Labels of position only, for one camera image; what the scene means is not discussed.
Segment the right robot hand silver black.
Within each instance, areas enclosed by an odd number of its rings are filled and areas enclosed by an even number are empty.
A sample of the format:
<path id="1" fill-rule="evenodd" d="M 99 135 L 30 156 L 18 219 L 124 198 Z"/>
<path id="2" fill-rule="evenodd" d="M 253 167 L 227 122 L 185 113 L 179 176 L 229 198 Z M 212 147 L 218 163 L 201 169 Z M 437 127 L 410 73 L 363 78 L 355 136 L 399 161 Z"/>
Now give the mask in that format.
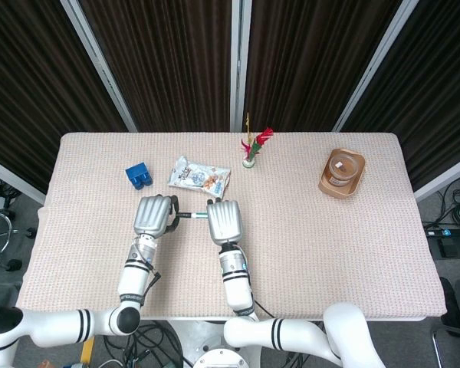
<path id="1" fill-rule="evenodd" d="M 236 201 L 209 202 L 206 211 L 209 233 L 216 245 L 238 244 L 241 241 L 243 224 L 240 208 Z"/>

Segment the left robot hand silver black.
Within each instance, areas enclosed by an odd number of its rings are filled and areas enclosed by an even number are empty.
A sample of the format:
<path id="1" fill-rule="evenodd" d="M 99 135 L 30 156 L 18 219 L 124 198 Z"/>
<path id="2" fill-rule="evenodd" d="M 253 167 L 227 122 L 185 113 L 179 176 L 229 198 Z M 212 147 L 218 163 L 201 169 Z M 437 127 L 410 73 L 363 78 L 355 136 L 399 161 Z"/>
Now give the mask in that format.
<path id="1" fill-rule="evenodd" d="M 179 200 L 176 195 L 155 195 L 140 200 L 133 229 L 137 235 L 161 238 L 179 225 Z"/>

